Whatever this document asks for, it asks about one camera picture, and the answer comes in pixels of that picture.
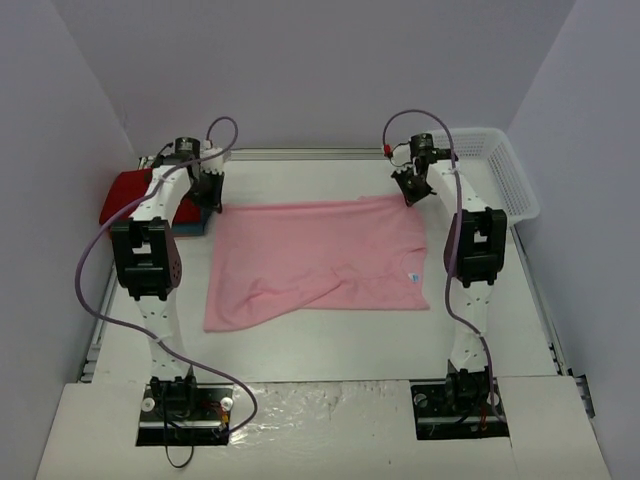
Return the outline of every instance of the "gray wall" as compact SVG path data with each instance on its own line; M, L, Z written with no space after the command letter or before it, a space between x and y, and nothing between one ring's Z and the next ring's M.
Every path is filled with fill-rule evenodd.
M0 2L1 477L32 478L93 322L73 292L116 172L134 157L109 102L48 1ZM99 304L107 243L86 272Z
M54 0L141 154L221 113L242 146L378 145L417 106L506 129L573 3Z
M640 470L640 3L578 0L508 134L541 203L519 229L615 478Z

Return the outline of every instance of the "red object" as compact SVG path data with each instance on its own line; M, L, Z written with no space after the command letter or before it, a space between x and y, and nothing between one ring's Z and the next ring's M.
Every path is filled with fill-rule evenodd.
M102 206L100 225L104 225L104 223L122 207L142 197L151 183L151 177L150 168L134 170L132 172L122 172L118 175L111 185L107 198ZM130 211L125 212L120 219L126 219L134 210L135 208L132 208ZM191 200L187 198L182 199L173 223L200 223L200 209L196 207Z

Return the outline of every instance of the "white basket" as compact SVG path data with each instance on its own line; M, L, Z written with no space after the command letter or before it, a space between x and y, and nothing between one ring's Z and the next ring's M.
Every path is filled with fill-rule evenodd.
M449 148L443 130L430 133L436 147ZM497 128L454 128L451 135L458 157L485 161L489 166L510 226L540 214L531 185L504 132Z

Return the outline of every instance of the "tag on cloth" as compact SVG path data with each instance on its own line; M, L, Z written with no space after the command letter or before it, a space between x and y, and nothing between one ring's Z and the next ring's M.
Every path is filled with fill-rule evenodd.
M204 330L299 308L425 310L424 221L402 195L225 205L215 219Z

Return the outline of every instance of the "purple cable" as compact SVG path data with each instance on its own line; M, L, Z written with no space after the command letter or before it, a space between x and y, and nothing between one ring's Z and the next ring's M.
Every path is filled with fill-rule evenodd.
M78 261L78 266L76 267L76 275L75 275L74 284L75 284L75 289L76 289L76 296L78 297L78 301L80 302L80 305L82 305L82 308L84 308L87 312L89 312L95 318L100 318L100 319L104 320L107 323L112 323L114 325L120 325L121 327L131 328L132 330L136 330L138 332L144 333L147 337L149 337L152 340L154 340L160 346L160 348L162 348L165 352L167 352L172 357L177 358L178 360L183 361L183 362L185 362L185 363L187 363L187 364L189 364L189 365L191 365L193 367L201 368L202 370L205 370L207 372L213 373L214 375L218 375L220 377L226 378L227 380L229 380L230 382L238 385L245 392L247 392L247 395L249 395L249 398L251 398L251 402L253 403L253 412L251 412L251 415L249 415L245 420L243 420L238 425L236 425L235 427L233 427L232 429L229 430L229 434L232 434L233 432L236 432L236 431L240 430L245 425L247 425L249 422L251 422L251 420L253 420L254 417L256 416L256 414L258 413L258 400L256 399L256 396L253 394L253 392L249 389L249 387L244 382L242 382L242 381L238 380L237 378L229 375L228 373L221 372L220 370L216 370L215 368L209 367L209 366L204 365L204 364L202 364L200 362L197 362L195 360L191 360L190 358L187 358L184 355L180 355L179 353L174 352L169 347L167 347L165 345L165 343L162 340L160 340L158 338L158 336L155 333L153 333L151 330L147 330L146 328L141 327L139 325L136 325L134 323L125 322L124 320L117 320L115 318L112 318L112 317L109 317L107 315L101 314L100 312L94 310L87 303L87 300L84 298L84 294L82 293L82 270L84 268L84 264L86 263L87 258L89 257L89 254L91 253L91 250L93 249L95 244L98 243L98 240L100 239L100 237L109 230L111 225L113 225L113 223L116 220L118 220L122 215L124 215L126 212L128 212L132 208L135 208L138 205L140 205L142 202L145 202L145 201L153 198L158 193L158 190L160 190L160 186L162 185L163 181L166 180L176 170L195 165L195 164L203 162L205 160L211 160L212 158L217 158L217 157L219 157L221 155L224 155L229 150L231 150L233 145L236 143L236 140L238 139L238 124L231 117L224 116L224 117L216 118L213 121L213 123L211 123L211 125L209 126L209 129L207 130L207 140L210 140L209 137L211 135L211 130L213 130L213 128L219 122L221 122L222 120L227 120L227 121L231 122L231 124L233 125L233 128L234 128L233 139L231 140L231 142L229 142L229 145L227 145L221 151L219 151L219 152L217 152L217 153L215 153L213 155L210 155L210 156L205 157L205 158L198 158L196 160L191 160L189 162L181 163L180 165L176 165L175 167L167 170L167 173L165 173L161 177L161 180L157 183L155 188L149 194L144 195L144 196L138 198L137 200L132 201L131 203L129 203L128 205L122 207L120 210L118 210L116 213L114 213L109 218L109 220L107 220L104 223L104 225L102 225L102 227L100 227L100 230L98 230L97 235L89 242L87 247L82 252L82 255L80 256L80 260Z
M396 113L389 120L387 120L387 123L385 124L384 129L382 130L383 146L387 144L386 142L387 129L389 128L389 125L391 124L391 122L395 120L397 117L401 115L406 115L407 113L420 113L422 115L426 115L427 117L433 118L436 122L440 124L440 126L444 130L444 133L447 135L447 139L449 140L449 146L451 147L451 169L453 171L453 176L456 179L456 213L457 215L456 215L456 229L455 229L455 234L453 236L453 248L452 248L451 258L449 259L449 265L447 267L447 283L444 289L444 304L447 309L447 313L454 320L460 322L461 324L469 328L480 339L480 342L482 343L482 348L484 348L484 352L487 355L487 368L489 370L489 394L491 397L491 411L499 421L506 422L506 419L498 413L498 409L496 408L496 395L495 395L495 388L493 386L493 361L491 360L491 352L489 352L489 344L487 343L487 340L482 336L482 332L480 332L480 330L478 330L475 325L473 325L468 320L465 320L464 318L456 314L453 311L453 308L451 308L451 282L453 281L453 277L455 276L456 260L458 256L458 245L460 244L460 230L462 230L462 184L460 183L460 174L458 173L458 170L456 168L456 154L453 148L453 137L451 136L451 132L449 131L447 126L444 124L444 122L440 120L437 116L435 116L433 113L429 113L426 110L411 108L408 110L402 110L401 112Z

